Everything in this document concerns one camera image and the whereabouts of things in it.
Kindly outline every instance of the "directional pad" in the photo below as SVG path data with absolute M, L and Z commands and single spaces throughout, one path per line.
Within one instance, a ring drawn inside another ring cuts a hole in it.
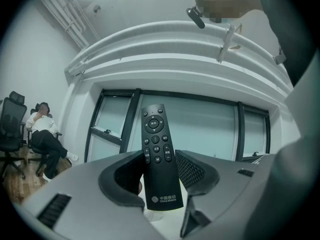
M 150 115 L 144 121 L 144 129 L 150 134 L 160 132 L 165 126 L 164 119 L 159 115 Z

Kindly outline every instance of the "frosted glass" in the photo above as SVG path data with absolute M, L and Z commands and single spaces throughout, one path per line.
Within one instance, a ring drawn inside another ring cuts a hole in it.
M 144 95 L 141 108 L 164 104 L 175 150 L 231 160 L 235 141 L 235 108 L 213 102 Z M 141 149 L 141 109 L 137 112 L 131 151 Z
M 91 135 L 88 161 L 99 160 L 119 154 L 120 146 L 110 141 Z
M 130 97 L 105 96 L 95 125 L 121 136 L 130 100 Z
M 259 114 L 244 112 L 244 124 L 243 156 L 252 156 L 254 152 L 259 152 L 258 155 L 264 154 L 265 118 Z

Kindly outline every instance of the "pipe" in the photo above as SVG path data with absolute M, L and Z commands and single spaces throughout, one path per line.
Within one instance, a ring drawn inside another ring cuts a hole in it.
M 100 49 L 103 49 L 110 44 L 114 44 L 116 42 L 123 41 L 128 37 L 132 37 L 133 33 L 134 36 L 137 37 L 146 34 L 166 32 L 168 31 L 168 28 L 172 32 L 192 32 L 201 35 L 208 35 L 210 37 L 216 37 L 222 40 L 224 39 L 227 33 L 227 29 L 213 24 L 206 24 L 204 29 L 199 29 L 192 21 L 170 20 L 146 23 L 143 25 L 126 28 L 96 42 L 85 51 L 80 52 L 64 70 L 69 71 L 70 69 L 73 69 L 74 66 L 77 65 L 81 60 L 84 60 L 88 56 L 96 53 Z M 285 68 L 282 65 L 276 65 L 272 55 L 268 53 L 265 49 L 237 33 L 233 35 L 232 41 L 240 45 L 242 48 L 246 48 L 250 50 L 252 53 L 259 55 L 262 59 L 268 62 L 270 67 L 277 69 L 277 72 L 279 72 L 279 77 L 282 79 L 282 81 L 284 81 L 286 84 L 290 83 L 290 79 Z
M 174 54 L 179 52 L 180 54 L 197 55 L 216 59 L 219 56 L 220 51 L 220 45 L 212 44 L 206 41 L 174 38 L 141 41 L 108 50 L 84 62 L 79 67 L 73 70 L 70 69 L 69 73 L 71 75 L 76 75 L 99 64 L 130 56 L 161 53 Z M 277 85 L 286 94 L 291 92 L 291 89 L 277 75 L 270 71 L 269 68 L 255 61 L 251 57 L 247 57 L 239 52 L 234 52 L 233 50 L 229 49 L 226 51 L 224 61 L 238 65 L 260 75 L 261 77 Z
M 72 14 L 76 17 L 77 21 L 81 24 L 82 30 L 85 31 L 86 25 L 84 24 L 84 22 L 81 20 L 79 14 L 76 12 L 74 6 L 71 4 L 71 2 L 67 3 L 67 7 L 69 8 L 69 10 L 71 11 L 71 16 Z
M 78 36 L 67 28 L 66 21 L 61 17 L 57 8 L 52 4 L 50 0 L 41 0 L 44 6 L 49 10 L 49 12 L 53 15 L 53 17 L 60 23 L 60 25 L 64 28 L 64 30 L 70 35 L 70 37 L 75 41 L 75 43 L 82 49 L 84 46 Z
M 80 33 L 82 33 L 83 29 L 82 27 L 79 25 L 79 23 L 76 21 L 76 19 L 74 18 L 74 16 L 71 14 L 71 12 L 69 11 L 68 7 L 67 7 L 67 3 L 65 0 L 57 0 L 57 2 L 59 3 L 59 5 L 64 9 L 65 13 L 67 14 L 67 16 L 72 20 L 72 22 L 76 25 L 77 29 L 79 30 Z
M 60 6 L 60 4 L 58 3 L 57 0 L 50 0 L 52 2 L 52 4 L 57 8 L 57 10 L 59 11 L 59 13 L 62 15 L 62 17 L 64 18 L 64 20 L 67 22 L 68 25 L 70 25 L 71 29 L 75 32 L 75 34 L 79 37 L 79 39 L 81 40 L 81 42 L 83 43 L 82 48 L 84 47 L 88 47 L 89 43 L 87 42 L 87 40 L 83 37 L 83 35 L 79 32 L 79 30 L 77 29 L 76 25 L 74 23 L 72 23 L 71 19 L 68 17 L 68 15 L 66 14 L 66 12 L 62 9 L 62 7 Z
M 101 40 L 101 38 L 99 37 L 98 33 L 96 32 L 95 28 L 92 26 L 91 22 L 88 20 L 87 15 L 85 15 L 84 11 L 82 10 L 82 8 L 80 7 L 80 4 L 78 3 L 77 0 L 73 0 L 72 1 L 73 6 L 75 6 L 78 11 L 80 12 L 80 14 L 82 15 L 82 17 L 84 18 L 84 21 L 87 23 L 87 25 L 89 26 L 90 30 L 92 31 L 93 35 L 95 36 L 96 40 L 99 41 Z

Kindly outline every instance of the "curved white railing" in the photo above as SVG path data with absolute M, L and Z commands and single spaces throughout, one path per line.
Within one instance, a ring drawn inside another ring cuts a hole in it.
M 77 75 L 99 64 L 144 54 L 186 54 L 217 59 L 228 29 L 207 24 L 198 28 L 191 21 L 161 21 L 130 27 L 114 33 L 80 52 L 65 68 Z M 251 40 L 234 34 L 233 45 L 224 61 L 243 67 L 274 83 L 289 94 L 290 79 L 283 65 L 276 65 L 273 56 Z

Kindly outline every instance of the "wooden floor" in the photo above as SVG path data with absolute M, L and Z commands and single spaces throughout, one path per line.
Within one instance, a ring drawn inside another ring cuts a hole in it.
M 5 178 L 3 182 L 3 187 L 8 193 L 8 196 L 12 202 L 22 203 L 22 201 L 30 196 L 32 193 L 36 192 L 43 185 L 48 183 L 42 178 L 42 173 L 44 171 L 45 165 L 40 169 L 40 177 L 36 176 L 36 170 L 39 165 L 38 161 L 31 161 L 27 163 L 27 158 L 38 158 L 39 154 L 33 154 L 29 152 L 27 146 L 23 146 L 18 153 L 19 157 L 24 158 L 25 162 L 22 160 L 19 166 L 24 174 L 25 179 L 22 179 L 22 175 L 12 166 L 8 166 L 5 170 Z M 2 168 L 4 162 L 0 161 L 0 168 Z M 57 170 L 59 173 L 70 168 L 71 165 L 66 159 L 60 159 Z

